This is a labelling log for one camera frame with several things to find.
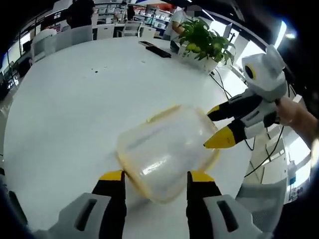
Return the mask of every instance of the green leaves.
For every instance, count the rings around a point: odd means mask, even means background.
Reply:
[[[179,35],[179,42],[183,45],[185,42],[194,44],[196,48],[189,51],[198,52],[195,59],[202,60],[205,57],[212,58],[216,62],[225,60],[225,64],[230,59],[231,63],[234,62],[234,55],[227,49],[229,46],[234,47],[227,38],[222,37],[215,30],[209,31],[208,24],[202,19],[191,20],[183,22],[181,27],[184,32]]]

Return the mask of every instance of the round white table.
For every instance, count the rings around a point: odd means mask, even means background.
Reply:
[[[56,52],[31,67],[11,106],[5,129],[8,188],[15,191],[32,230],[48,229],[59,211],[91,192],[105,172],[118,170],[117,136],[175,104],[204,111],[226,100],[207,75],[163,59],[141,38],[98,40]],[[169,42],[147,39],[169,51]],[[225,88],[246,86],[221,69]],[[231,120],[217,122],[221,128]],[[235,197],[251,152],[245,143],[221,150],[207,173]],[[186,190],[174,201],[128,209],[123,238],[188,238]]]

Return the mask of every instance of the plastic container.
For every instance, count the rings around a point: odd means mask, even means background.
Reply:
[[[187,171],[216,161],[219,151],[203,146],[216,132],[201,109],[176,106],[122,133],[118,160],[143,196],[166,203],[186,186]]]

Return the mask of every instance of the white flower pot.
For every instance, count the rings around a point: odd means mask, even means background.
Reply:
[[[187,52],[185,46],[181,46],[178,51],[178,55],[181,57],[182,61],[192,65],[194,68],[199,69],[200,71],[203,71],[207,74],[212,72],[215,67],[218,65],[216,61],[214,61],[212,58],[204,58],[200,61],[198,59],[195,59],[197,56],[196,53],[193,52]]]

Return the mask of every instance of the robot eye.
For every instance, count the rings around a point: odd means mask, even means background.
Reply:
[[[245,66],[245,72],[247,73],[247,75],[250,79],[252,79],[252,80],[255,79],[254,71],[248,65]]]

